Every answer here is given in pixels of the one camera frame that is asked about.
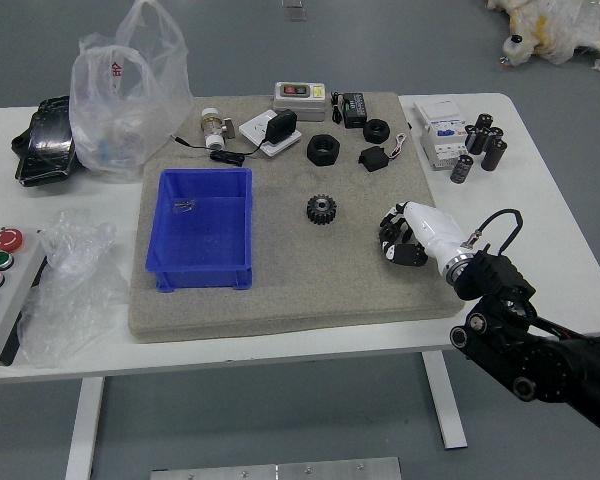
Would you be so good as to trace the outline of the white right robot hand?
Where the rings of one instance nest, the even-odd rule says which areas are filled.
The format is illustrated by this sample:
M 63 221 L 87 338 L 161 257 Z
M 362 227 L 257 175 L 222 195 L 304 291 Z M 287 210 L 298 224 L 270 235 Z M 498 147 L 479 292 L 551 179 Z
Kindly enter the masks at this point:
M 413 201 L 397 203 L 379 226 L 379 241 L 391 263 L 420 267 L 429 258 L 438 271 L 454 285 L 474 253 L 454 218 L 437 208 Z

